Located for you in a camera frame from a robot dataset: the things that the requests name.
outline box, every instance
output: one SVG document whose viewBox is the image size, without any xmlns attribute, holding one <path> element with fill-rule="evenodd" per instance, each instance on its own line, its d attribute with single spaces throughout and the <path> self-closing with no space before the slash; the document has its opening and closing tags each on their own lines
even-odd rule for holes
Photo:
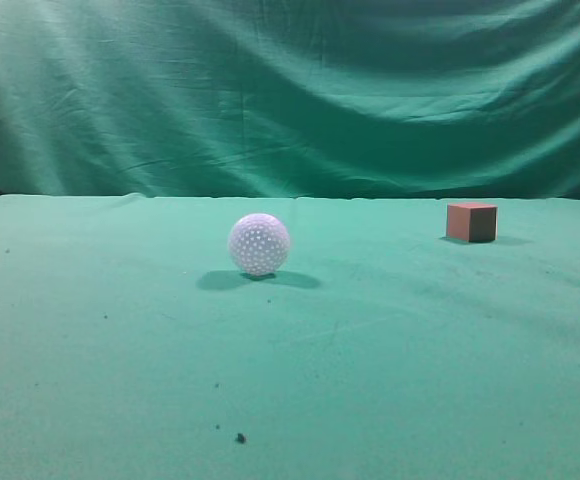
<svg viewBox="0 0 580 480">
<path fill-rule="evenodd" d="M 486 203 L 448 205 L 446 236 L 466 242 L 492 242 L 497 237 L 497 206 Z"/>
</svg>

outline wooden block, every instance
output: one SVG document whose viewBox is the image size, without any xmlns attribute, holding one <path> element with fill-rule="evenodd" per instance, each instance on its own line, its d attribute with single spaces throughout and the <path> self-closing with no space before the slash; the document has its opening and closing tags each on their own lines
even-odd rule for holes
<svg viewBox="0 0 580 480">
<path fill-rule="evenodd" d="M 446 236 L 466 242 L 492 242 L 497 237 L 497 206 L 485 203 L 448 205 Z"/>
</svg>

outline green fabric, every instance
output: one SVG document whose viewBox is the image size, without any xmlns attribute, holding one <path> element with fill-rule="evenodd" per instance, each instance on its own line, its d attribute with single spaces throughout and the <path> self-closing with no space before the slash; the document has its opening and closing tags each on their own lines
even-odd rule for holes
<svg viewBox="0 0 580 480">
<path fill-rule="evenodd" d="M 2 0 L 0 189 L 580 198 L 580 0 Z"/>
<path fill-rule="evenodd" d="M 0 197 L 0 480 L 580 480 L 580 201 L 491 201 Z"/>
</svg>

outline dimpled ball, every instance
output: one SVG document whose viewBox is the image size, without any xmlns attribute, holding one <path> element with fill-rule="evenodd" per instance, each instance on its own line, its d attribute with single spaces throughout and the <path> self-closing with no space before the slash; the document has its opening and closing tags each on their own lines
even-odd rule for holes
<svg viewBox="0 0 580 480">
<path fill-rule="evenodd" d="M 290 235 L 272 215 L 253 213 L 239 220 L 228 239 L 232 261 L 254 276 L 274 273 L 288 257 Z"/>
</svg>

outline ball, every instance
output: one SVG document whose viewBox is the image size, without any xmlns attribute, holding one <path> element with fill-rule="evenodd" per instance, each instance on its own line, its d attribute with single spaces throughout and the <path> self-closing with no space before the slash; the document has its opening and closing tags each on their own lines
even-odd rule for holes
<svg viewBox="0 0 580 480">
<path fill-rule="evenodd" d="M 290 235 L 281 221 L 267 213 L 252 213 L 232 227 L 228 239 L 232 261 L 253 276 L 274 273 L 288 258 Z"/>
</svg>

